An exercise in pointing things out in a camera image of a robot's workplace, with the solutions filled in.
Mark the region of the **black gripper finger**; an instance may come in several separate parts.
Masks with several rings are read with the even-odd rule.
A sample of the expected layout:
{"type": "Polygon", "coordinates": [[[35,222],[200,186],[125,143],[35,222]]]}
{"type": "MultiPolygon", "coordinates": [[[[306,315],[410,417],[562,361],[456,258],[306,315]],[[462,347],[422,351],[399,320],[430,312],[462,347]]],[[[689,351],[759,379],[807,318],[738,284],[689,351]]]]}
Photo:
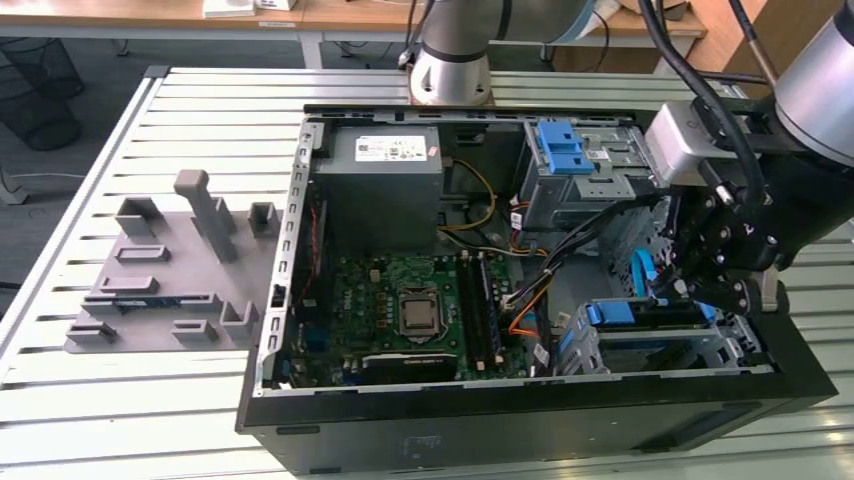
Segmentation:
{"type": "Polygon", "coordinates": [[[723,312],[786,312],[786,288],[777,268],[762,272],[731,270],[691,283],[691,298],[723,312]]]}
{"type": "Polygon", "coordinates": [[[737,168],[702,168],[702,184],[675,189],[669,221],[667,291],[746,288],[749,188],[737,168]]]}

